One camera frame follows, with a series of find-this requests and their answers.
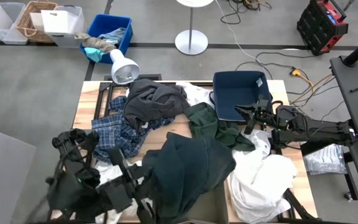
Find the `navy blue basket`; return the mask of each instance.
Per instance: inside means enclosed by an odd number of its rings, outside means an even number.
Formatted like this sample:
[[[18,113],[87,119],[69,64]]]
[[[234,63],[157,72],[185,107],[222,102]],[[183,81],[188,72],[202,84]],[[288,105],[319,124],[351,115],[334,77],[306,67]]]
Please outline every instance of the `navy blue basket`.
[[[134,35],[132,31],[132,19],[129,17],[122,17],[122,16],[112,16],[106,14],[98,14],[93,19],[91,26],[88,29],[88,34],[91,37],[98,37],[101,34],[106,34],[108,32],[114,31],[120,27],[126,28],[124,37],[119,44],[119,50],[122,52],[123,55],[127,53],[129,44],[131,42],[131,38]],[[80,50],[84,52],[84,47],[81,45]],[[112,64],[112,60],[110,58],[110,54],[105,54],[102,56],[102,60],[99,63],[110,63]]]
[[[268,100],[268,108],[272,106],[272,96],[262,72],[217,72],[213,85],[216,114],[221,120],[244,121],[234,106],[256,103],[260,95]]]

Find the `wire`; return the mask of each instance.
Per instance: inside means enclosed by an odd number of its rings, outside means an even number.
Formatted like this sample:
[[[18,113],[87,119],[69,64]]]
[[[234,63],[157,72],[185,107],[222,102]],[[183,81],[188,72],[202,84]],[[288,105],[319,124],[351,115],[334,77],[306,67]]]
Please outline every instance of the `wire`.
[[[329,82],[333,81],[334,79],[335,79],[335,78],[332,78],[332,79],[330,79],[330,80],[326,80],[321,86],[319,86],[319,87],[317,88],[316,91],[318,91],[321,87],[327,85]],[[312,94],[306,99],[306,102],[303,103],[301,106],[298,106],[298,107],[305,106],[305,105],[310,101],[310,99],[311,99],[312,97],[314,97],[314,94],[315,94],[315,93],[316,93],[316,92],[312,93]]]
[[[311,57],[315,57],[315,55],[309,55],[309,56],[297,56],[297,55],[287,55],[287,54],[283,54],[283,53],[280,53],[280,52],[261,52],[259,54],[256,55],[256,58],[258,58],[259,56],[263,55],[263,54],[277,54],[277,55],[282,55],[282,56],[285,56],[285,57],[293,57],[293,58],[311,58]],[[310,81],[310,78],[308,76],[308,74],[303,71],[302,69],[300,68],[296,68],[292,65],[282,65],[282,64],[279,64],[279,63],[262,63],[262,65],[275,65],[275,66],[278,66],[278,67],[283,67],[283,68],[290,68],[292,69],[291,73],[294,71],[294,70],[299,70],[301,74],[299,75],[296,75],[302,79],[304,79],[305,82],[307,82],[309,84],[309,87],[312,89],[312,93],[314,92],[314,85],[313,83]],[[291,92],[291,91],[288,91],[287,93],[290,93],[290,94],[295,94],[295,95],[302,95],[305,93],[305,91],[308,90],[308,88],[305,88],[305,90],[303,90],[302,93],[295,93],[295,92]]]
[[[317,86],[318,84],[320,84],[322,81],[324,81],[325,79],[327,79],[328,77],[330,77],[331,74],[326,75],[324,78],[320,79],[320,81],[318,81],[316,84],[314,84],[315,86]],[[303,96],[305,96],[308,92],[310,92],[311,88],[309,88],[308,91],[306,91],[306,93],[302,94],[301,96],[299,96],[296,100],[290,102],[291,104],[296,103],[300,98],[302,98]]]
[[[221,7],[221,5],[219,4],[218,0],[215,0],[215,2],[216,2],[216,4],[219,6],[219,9],[221,10],[221,13],[222,13],[222,15],[223,15],[223,17],[224,17],[224,20],[227,21],[227,18],[226,18],[226,16],[224,15],[223,10],[222,10],[222,7]],[[229,26],[229,24],[226,23],[226,25],[227,25],[227,28],[229,28],[229,30],[233,33],[234,41],[236,42],[237,46],[240,48],[241,52],[244,53],[246,56],[253,58],[256,62],[260,63],[260,61],[259,61],[257,58],[255,58],[254,56],[248,54],[247,52],[245,52],[245,51],[242,49],[242,47],[240,46],[239,42],[237,41],[236,33],[231,29],[231,27]],[[263,68],[264,73],[265,73],[265,75],[267,76],[265,68],[264,68],[263,66],[261,66],[261,67]]]
[[[316,134],[318,131],[320,131],[320,130],[322,130],[322,129],[325,129],[325,128],[341,128],[341,127],[343,127],[344,125],[346,125],[346,124],[343,124],[342,126],[327,126],[327,127],[318,128],[318,129],[316,129],[313,133],[311,133],[310,136],[308,136],[308,139],[310,139],[314,134]]]
[[[267,72],[267,74],[269,75],[270,79],[271,79],[271,80],[273,79],[273,76],[272,76],[272,74],[270,73],[270,71],[269,71],[264,65],[261,65],[261,64],[258,63],[258,62],[242,62],[241,64],[239,64],[239,65],[237,66],[237,68],[236,68],[234,71],[237,71],[237,70],[240,68],[241,65],[245,65],[245,64],[248,64],[248,63],[253,63],[253,64],[256,64],[256,65],[261,66],[261,67]]]
[[[334,107],[333,109],[331,109],[328,114],[324,115],[320,121],[322,121],[325,117],[327,117],[331,112],[333,112],[335,109],[337,109],[341,104],[343,104],[344,101],[340,102],[336,107]]]
[[[270,5],[267,2],[262,4],[259,0],[244,0],[243,4],[247,9],[254,10],[254,11],[260,11],[260,6],[264,6],[268,9],[272,9],[272,5]]]
[[[228,2],[229,2],[230,8],[232,8],[234,12],[222,16],[222,17],[221,17],[221,22],[223,22],[223,23],[225,23],[225,24],[230,24],[230,25],[240,24],[240,23],[241,23],[240,13],[244,13],[244,12],[246,12],[248,9],[246,8],[244,11],[240,12],[240,8],[241,8],[241,7],[244,7],[244,6],[239,7],[240,3],[236,3],[237,9],[234,9],[233,6],[230,4],[230,0],[228,0]],[[237,15],[237,18],[238,18],[238,20],[239,20],[238,22],[228,22],[228,21],[226,20],[226,18],[227,18],[228,16],[233,16],[233,15]]]
[[[293,57],[293,58],[311,58],[311,57],[316,57],[316,55],[309,55],[309,56],[297,56],[297,55],[287,55],[287,54],[283,54],[280,52],[261,52],[259,54],[256,55],[256,57],[259,57],[262,54],[278,54],[281,56],[285,56],[285,57]]]
[[[321,91],[321,92],[319,92],[319,93],[316,93],[316,94],[314,94],[313,96],[318,96],[318,95],[320,95],[320,94],[322,94],[322,93],[324,93],[324,92],[326,92],[326,91],[328,91],[328,90],[332,90],[332,89],[334,89],[334,88],[337,88],[338,86],[332,86],[332,87],[329,87],[328,89],[326,89],[326,90],[323,90],[323,91]],[[304,102],[304,101],[306,101],[306,100],[308,100],[308,99],[304,99],[304,100],[298,100],[298,103],[299,102]]]
[[[292,148],[292,149],[299,149],[299,150],[301,149],[301,148],[293,147],[293,146],[290,146],[290,145],[287,145],[287,144],[285,145],[285,147],[290,147],[290,148]]]
[[[303,75],[300,75],[299,77],[301,77],[305,82],[309,83],[309,85],[311,87],[311,92],[314,93],[314,85],[313,85],[313,83],[309,79],[305,78]]]

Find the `white lamp head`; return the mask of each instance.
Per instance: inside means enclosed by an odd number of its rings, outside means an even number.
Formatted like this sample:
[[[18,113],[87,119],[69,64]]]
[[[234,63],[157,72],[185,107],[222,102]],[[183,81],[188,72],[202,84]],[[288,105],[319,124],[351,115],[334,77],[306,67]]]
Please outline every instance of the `white lamp head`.
[[[139,76],[139,66],[133,60],[125,58],[120,50],[112,50],[110,52],[110,57],[113,62],[111,67],[111,77],[115,83],[130,83]]]

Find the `plaid shirt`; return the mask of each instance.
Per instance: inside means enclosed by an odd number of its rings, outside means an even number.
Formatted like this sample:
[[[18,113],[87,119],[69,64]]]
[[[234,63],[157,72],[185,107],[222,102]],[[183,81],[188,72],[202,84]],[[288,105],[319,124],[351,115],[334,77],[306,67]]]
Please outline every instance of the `plaid shirt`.
[[[110,110],[117,111],[117,113],[92,121],[92,129],[99,134],[99,143],[95,147],[93,154],[103,162],[111,163],[108,151],[114,146],[120,147],[125,158],[138,155],[147,134],[152,129],[168,125],[173,121],[173,118],[149,121],[148,127],[138,133],[125,120],[124,107],[126,101],[125,96],[114,98],[109,105]]]

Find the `wooden tabletop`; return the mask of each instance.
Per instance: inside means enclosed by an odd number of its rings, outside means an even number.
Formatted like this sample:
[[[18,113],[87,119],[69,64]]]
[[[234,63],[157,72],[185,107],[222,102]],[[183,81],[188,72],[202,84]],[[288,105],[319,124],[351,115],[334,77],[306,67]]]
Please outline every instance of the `wooden tabletop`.
[[[211,81],[189,81],[189,82],[211,82]],[[268,88],[270,93],[273,96],[273,100],[280,100],[284,102],[285,105],[288,105],[288,97],[287,92],[285,90],[285,85],[283,80],[268,80]],[[73,128],[80,129],[91,129],[91,121],[94,116],[94,111],[96,107],[96,100],[98,98],[99,92],[99,81],[88,81],[84,82],[80,100],[78,102],[78,107],[73,123]],[[115,87],[112,94],[112,99],[125,95],[126,89],[123,87]],[[103,117],[104,106],[106,105],[107,94],[103,97],[102,107],[100,109],[100,117]],[[167,140],[166,135],[168,132],[173,132],[177,134],[181,134],[182,136],[186,136],[191,138],[191,132],[189,129],[189,120],[184,114],[179,114],[175,117],[173,123],[158,128],[157,130],[153,130],[146,137],[142,148],[137,156],[129,159],[130,162],[138,161],[142,159],[145,153],[149,149],[161,149],[164,142]],[[288,157],[294,163],[296,169],[298,170],[298,177],[293,180],[293,188],[292,191],[295,194],[295,197],[299,200],[299,202],[306,208],[306,210],[317,217],[316,207],[314,205],[313,196],[311,194],[310,184],[308,180],[308,176],[306,174],[305,164],[303,163],[302,153],[299,150],[286,148],[283,151],[283,155]],[[231,205],[230,194],[227,189],[227,183],[225,182],[225,195],[226,195],[226,204],[227,204],[227,214],[229,217],[230,223],[239,223],[242,222],[236,212],[233,210]],[[120,222],[139,222],[137,217],[125,217],[122,216]]]

